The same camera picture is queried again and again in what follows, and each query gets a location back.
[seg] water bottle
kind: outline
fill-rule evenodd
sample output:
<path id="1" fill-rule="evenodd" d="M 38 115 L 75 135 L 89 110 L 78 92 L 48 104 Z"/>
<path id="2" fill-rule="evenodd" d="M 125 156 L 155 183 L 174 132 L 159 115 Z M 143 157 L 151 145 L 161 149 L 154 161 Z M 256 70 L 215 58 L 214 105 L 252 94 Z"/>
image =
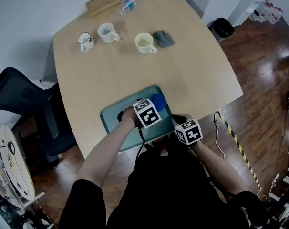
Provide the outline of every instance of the water bottle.
<path id="1" fill-rule="evenodd" d="M 140 0 L 126 0 L 124 1 L 122 7 L 119 8 L 118 14 L 122 15 L 128 12 L 130 9 L 132 9 L 137 3 L 139 3 Z"/>

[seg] forearm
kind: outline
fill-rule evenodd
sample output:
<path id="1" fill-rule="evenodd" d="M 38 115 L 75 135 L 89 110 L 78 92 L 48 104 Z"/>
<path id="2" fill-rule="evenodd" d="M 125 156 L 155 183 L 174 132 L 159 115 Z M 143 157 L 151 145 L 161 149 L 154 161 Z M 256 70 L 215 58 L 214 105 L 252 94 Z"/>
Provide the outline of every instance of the forearm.
<path id="1" fill-rule="evenodd" d="M 117 154 L 123 142 L 135 127 L 132 119 L 127 118 L 120 122 L 117 127 L 90 152 L 80 168 L 78 179 L 92 181 L 97 186 L 102 184 L 110 172 Z"/>
<path id="2" fill-rule="evenodd" d="M 202 142 L 197 142 L 192 149 L 211 177 L 225 191 L 233 194 L 248 191 L 247 185 L 239 173 L 227 161 L 202 144 Z"/>

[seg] mug handle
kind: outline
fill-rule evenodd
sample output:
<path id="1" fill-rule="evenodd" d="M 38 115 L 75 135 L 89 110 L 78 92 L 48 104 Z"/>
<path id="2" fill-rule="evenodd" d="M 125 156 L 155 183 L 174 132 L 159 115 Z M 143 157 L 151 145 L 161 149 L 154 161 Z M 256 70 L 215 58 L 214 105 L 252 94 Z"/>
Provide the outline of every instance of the mug handle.
<path id="1" fill-rule="evenodd" d="M 85 49 L 84 49 L 84 45 L 81 45 L 81 51 L 82 52 L 87 52 L 88 50 L 89 50 L 89 48 L 88 47 L 85 47 Z"/>
<path id="2" fill-rule="evenodd" d="M 151 46 L 150 48 L 151 48 L 151 50 L 150 50 L 151 53 L 157 53 L 157 48 L 155 48 L 153 46 Z"/>
<path id="3" fill-rule="evenodd" d="M 117 33 L 112 32 L 112 36 L 114 37 L 115 41 L 120 40 L 120 36 Z"/>

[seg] round white table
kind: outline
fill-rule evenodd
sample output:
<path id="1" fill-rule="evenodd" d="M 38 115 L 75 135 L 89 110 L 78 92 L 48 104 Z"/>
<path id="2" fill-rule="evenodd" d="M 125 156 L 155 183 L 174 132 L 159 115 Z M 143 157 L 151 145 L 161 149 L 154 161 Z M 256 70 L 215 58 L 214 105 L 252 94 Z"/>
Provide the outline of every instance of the round white table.
<path id="1" fill-rule="evenodd" d="M 21 155 L 14 133 L 5 125 L 0 128 L 0 146 L 10 145 L 13 153 L 8 147 L 0 149 L 1 158 L 7 170 L 8 176 L 19 191 L 27 200 L 34 200 L 35 191 L 31 175 L 25 160 Z"/>

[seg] chair backrest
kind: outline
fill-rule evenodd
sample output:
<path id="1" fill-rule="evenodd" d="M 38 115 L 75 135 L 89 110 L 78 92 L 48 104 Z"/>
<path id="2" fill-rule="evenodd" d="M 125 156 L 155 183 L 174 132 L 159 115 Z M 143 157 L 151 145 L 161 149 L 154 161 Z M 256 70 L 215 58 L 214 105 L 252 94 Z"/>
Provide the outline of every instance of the chair backrest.
<path id="1" fill-rule="evenodd" d="M 18 70 L 8 67 L 0 74 L 0 109 L 30 116 L 53 94 L 33 84 Z"/>

